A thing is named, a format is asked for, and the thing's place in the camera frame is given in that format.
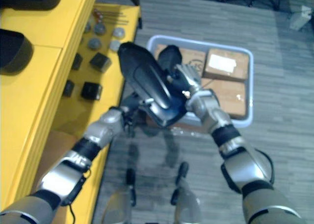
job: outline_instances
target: cardboard box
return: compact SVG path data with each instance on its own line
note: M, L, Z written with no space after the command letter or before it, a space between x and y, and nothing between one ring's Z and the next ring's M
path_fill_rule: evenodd
M154 57L158 60L159 53L164 50L167 46L158 44L157 48L155 49ZM183 64L190 64L195 66L197 72L200 76L203 74L205 60L206 60L206 53L203 51L196 51L190 49L182 49L179 48L181 55L182 55L182 63Z
M244 81L248 76L248 54L223 49L210 49L203 77Z
M212 89L221 108L233 119L241 119L246 114L246 94L244 83L202 78L204 89Z

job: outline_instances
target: white label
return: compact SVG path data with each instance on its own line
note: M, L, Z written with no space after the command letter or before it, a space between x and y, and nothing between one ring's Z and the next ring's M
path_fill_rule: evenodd
M221 71L232 73L236 67L236 60L212 54L209 59L209 66Z

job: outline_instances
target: black joint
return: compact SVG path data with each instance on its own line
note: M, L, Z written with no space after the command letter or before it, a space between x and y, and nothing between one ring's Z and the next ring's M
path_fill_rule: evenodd
M36 191L34 194L31 194L30 196L38 197L38 198L46 201L50 205L52 210L55 210L61 202L61 199L59 196L57 196L55 193L53 193L51 191L47 191L47 190Z
M245 197L247 197L250 193L260 189L274 190L273 186L266 181L263 180L253 181L243 186L242 188L243 199L245 199Z
M232 124L216 129L211 135L218 147L235 137L241 136Z
M89 141L86 138L81 138L78 142L76 142L72 150L85 156L90 161L93 161L101 148L96 143Z

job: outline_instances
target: robotic hand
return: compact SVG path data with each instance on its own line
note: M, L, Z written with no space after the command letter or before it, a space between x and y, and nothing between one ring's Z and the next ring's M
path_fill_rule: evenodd
M293 205L273 187L273 168L265 153L250 146L219 106L214 92L203 91L191 67L178 68L191 93L186 109L200 118L224 159L221 171L229 187L242 194L247 224L304 224Z
M118 51L121 72L135 93L126 98L122 106L111 108L92 123L72 150L43 176L34 194L0 213L0 223L51 223L58 207L71 204L82 189L86 181L84 173L98 152L126 126L131 126L130 118L141 109L162 127L175 123L187 111L200 118L224 159L221 170L229 187L243 196L246 223L304 224L293 205L272 186L272 167L265 156L246 143L232 125L229 115L219 107L214 92L202 90L197 72L189 65L180 65L180 52L172 47L173 50L179 53L177 58L166 60L160 67L144 48L132 43L122 44ZM183 93L189 93L189 99ZM199 203L184 176L176 184L173 197L176 200L173 201L176 205L175 223L199 223ZM118 222L126 223L124 221L131 218L131 205L135 200L132 182L116 197L128 203L124 206L127 215L121 219L123 222ZM116 200L109 202L108 210L117 207ZM182 219L187 209L194 217L185 217L188 222ZM110 219L107 218L107 223L117 223Z

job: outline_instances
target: cable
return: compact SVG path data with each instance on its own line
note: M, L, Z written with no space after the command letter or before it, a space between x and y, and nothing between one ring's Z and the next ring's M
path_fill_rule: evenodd
M92 171L90 170L90 169L88 169L88 171L89 171L89 174L88 174L88 176L86 177L86 179L88 179L90 176L91 176L91 174L92 174ZM73 224L75 224L75 213L74 213L74 211L73 211L73 208L72 208L72 206L71 206L71 203L70 204L68 204L68 206L69 206L69 208L70 208L70 212L71 212L71 214L72 214L72 217L73 217Z
M274 170L274 164L273 164L272 159L271 159L271 158L269 157L269 155L266 154L265 152L263 152L263 151L261 151L261 150L259 150L259 149L255 149L255 150L258 151L259 153L261 153L262 155L264 155L264 156L266 157L266 159L269 161L270 167L271 167L271 177L270 177L269 182L270 182L271 184L274 184L274 182L275 182L275 170Z
M73 209L72 209L71 204L69 204L69 207L70 207L70 212L71 212L72 217L73 217L73 224L75 224L75 214L74 214L74 211L73 211Z

